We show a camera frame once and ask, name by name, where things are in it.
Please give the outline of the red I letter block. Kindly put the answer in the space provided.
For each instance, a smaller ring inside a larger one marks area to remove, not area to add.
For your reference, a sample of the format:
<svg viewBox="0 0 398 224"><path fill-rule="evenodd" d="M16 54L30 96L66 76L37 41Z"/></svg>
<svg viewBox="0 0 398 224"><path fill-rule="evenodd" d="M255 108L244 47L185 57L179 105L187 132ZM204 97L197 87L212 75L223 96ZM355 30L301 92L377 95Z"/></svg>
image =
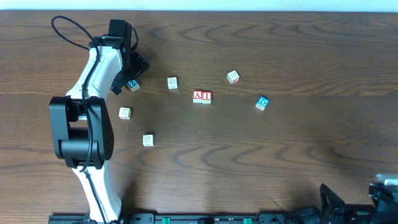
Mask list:
<svg viewBox="0 0 398 224"><path fill-rule="evenodd" d="M202 92L202 103L203 104L210 104L211 102L212 102L212 92L203 91Z"/></svg>

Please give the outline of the blue 2 number block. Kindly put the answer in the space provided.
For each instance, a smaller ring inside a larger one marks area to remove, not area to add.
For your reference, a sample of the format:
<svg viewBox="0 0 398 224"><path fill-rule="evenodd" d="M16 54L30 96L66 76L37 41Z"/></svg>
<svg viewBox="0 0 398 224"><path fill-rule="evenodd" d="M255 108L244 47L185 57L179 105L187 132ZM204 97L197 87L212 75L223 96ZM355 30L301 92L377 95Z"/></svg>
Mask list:
<svg viewBox="0 0 398 224"><path fill-rule="evenodd" d="M140 89L139 82L136 81L136 80L130 80L130 81L128 81L128 82L127 82L127 85L128 85L128 87L129 87L129 89L130 89L131 91L136 91L136 90Z"/></svg>

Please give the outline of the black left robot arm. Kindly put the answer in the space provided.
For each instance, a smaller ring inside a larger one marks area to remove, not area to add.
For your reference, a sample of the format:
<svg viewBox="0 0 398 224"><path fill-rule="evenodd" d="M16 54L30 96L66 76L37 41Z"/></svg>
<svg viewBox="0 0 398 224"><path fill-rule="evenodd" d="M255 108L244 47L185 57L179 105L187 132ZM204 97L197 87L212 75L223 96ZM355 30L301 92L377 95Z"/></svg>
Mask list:
<svg viewBox="0 0 398 224"><path fill-rule="evenodd" d="M149 64L123 47L89 49L88 62L65 96L50 100L50 124L55 155L78 177L90 206L89 222L115 223L122 201L116 193L109 160L114 133L106 99L110 92L134 80Z"/></svg>

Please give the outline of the red A letter block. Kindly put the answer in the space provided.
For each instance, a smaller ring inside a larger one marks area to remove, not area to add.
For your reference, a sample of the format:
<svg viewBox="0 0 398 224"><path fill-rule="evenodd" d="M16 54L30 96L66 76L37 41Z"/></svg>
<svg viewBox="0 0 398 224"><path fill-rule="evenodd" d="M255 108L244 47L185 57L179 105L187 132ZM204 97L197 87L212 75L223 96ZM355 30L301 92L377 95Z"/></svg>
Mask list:
<svg viewBox="0 0 398 224"><path fill-rule="evenodd" d="M203 92L201 90L193 91L193 102L194 103L202 103L203 100Z"/></svg>

